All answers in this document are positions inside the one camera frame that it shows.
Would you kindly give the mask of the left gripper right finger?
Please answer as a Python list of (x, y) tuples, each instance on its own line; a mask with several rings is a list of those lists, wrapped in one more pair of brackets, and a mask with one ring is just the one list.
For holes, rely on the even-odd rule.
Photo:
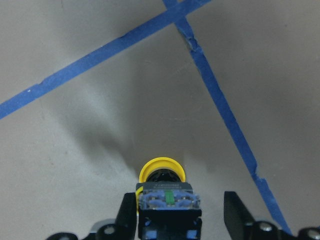
[(255, 218), (235, 191), (225, 191), (223, 219), (232, 240), (248, 240)]

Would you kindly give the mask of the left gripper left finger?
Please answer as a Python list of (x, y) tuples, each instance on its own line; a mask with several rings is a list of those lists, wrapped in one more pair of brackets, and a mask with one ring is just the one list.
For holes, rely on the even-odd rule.
[(137, 227), (137, 202), (134, 192), (125, 193), (115, 219), (115, 239), (134, 240)]

